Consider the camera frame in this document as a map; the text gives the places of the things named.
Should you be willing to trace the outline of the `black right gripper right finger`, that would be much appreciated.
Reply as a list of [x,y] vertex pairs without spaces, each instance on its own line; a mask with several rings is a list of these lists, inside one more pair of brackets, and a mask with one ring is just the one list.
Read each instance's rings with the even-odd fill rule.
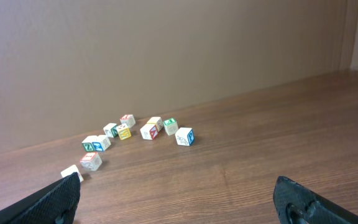
[[358,224],[358,216],[285,176],[277,178],[273,202],[281,224]]

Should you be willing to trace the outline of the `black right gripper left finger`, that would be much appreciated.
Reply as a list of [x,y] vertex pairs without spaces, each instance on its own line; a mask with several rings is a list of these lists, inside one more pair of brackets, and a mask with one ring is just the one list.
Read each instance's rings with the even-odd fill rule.
[[0,224],[73,223],[81,182],[74,172],[0,210]]

